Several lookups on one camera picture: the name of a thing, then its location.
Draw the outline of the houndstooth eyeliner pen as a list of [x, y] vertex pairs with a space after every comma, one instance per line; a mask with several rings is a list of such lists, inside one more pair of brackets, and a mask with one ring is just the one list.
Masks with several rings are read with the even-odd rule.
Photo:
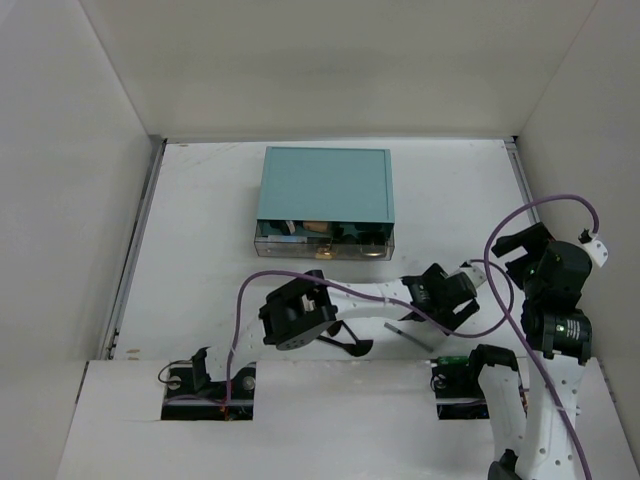
[[385, 322], [384, 323], [384, 328], [389, 330], [390, 332], [398, 335], [399, 337], [404, 338], [405, 340], [408, 340], [412, 344], [418, 346], [419, 348], [423, 349], [424, 351], [426, 351], [428, 353], [433, 353], [434, 352], [434, 349], [432, 347], [430, 347], [429, 345], [427, 345], [425, 342], [417, 339], [416, 337], [410, 335], [407, 332], [404, 332], [404, 331], [400, 330], [399, 328], [397, 328], [396, 326], [390, 324], [389, 322]]

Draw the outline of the black round cosmetic jar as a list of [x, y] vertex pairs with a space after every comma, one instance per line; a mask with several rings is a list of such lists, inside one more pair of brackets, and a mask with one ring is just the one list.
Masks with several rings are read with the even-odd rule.
[[363, 231], [358, 234], [358, 242], [363, 251], [373, 254], [386, 250], [387, 236], [383, 231]]

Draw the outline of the beige foundation bottle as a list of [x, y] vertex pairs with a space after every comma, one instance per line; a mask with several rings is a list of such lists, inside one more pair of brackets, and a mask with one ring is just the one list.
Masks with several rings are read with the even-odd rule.
[[332, 224], [330, 222], [303, 222], [302, 229], [307, 236], [330, 236]]

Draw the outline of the clear acrylic drawer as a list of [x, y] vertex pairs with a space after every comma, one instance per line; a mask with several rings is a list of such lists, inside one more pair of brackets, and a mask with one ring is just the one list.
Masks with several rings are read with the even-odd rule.
[[[330, 236], [307, 236], [302, 229], [302, 223], [307, 221], [291, 220], [295, 222], [296, 232], [285, 236], [272, 228], [270, 221], [274, 220], [259, 220], [256, 225], [254, 246], [262, 257], [376, 261], [390, 260], [395, 250], [393, 224], [309, 221], [330, 222], [332, 233]], [[363, 251], [358, 242], [358, 234], [363, 231], [383, 231], [387, 236], [386, 250], [373, 254]]]

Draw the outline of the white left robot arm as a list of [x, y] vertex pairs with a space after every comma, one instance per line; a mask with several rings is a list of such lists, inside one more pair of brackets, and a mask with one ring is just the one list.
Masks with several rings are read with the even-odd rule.
[[477, 291], [486, 280], [485, 273], [468, 262], [451, 274], [434, 263], [421, 275], [382, 283], [336, 282], [320, 270], [282, 275], [287, 283], [266, 295], [257, 323], [242, 326], [242, 315], [235, 315], [226, 352], [203, 347], [192, 356], [189, 383], [200, 397], [214, 398], [224, 388], [220, 398], [226, 400], [233, 377], [258, 360], [256, 350], [241, 345], [243, 332], [261, 331], [264, 346], [292, 351], [314, 341], [333, 344], [335, 335], [353, 319], [412, 321], [426, 330], [419, 342], [434, 351], [448, 337], [459, 336], [460, 327], [478, 312]]

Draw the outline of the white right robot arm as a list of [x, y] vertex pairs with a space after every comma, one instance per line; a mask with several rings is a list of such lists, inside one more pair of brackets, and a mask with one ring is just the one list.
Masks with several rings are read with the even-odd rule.
[[592, 325], [578, 307], [592, 260], [579, 246], [555, 239], [537, 223], [489, 243], [502, 257], [523, 256], [506, 271], [524, 292], [520, 335], [527, 351], [529, 393], [517, 382], [513, 351], [480, 345], [470, 355], [464, 384], [485, 398], [494, 440], [491, 479], [589, 479], [576, 432], [578, 391], [591, 358]]

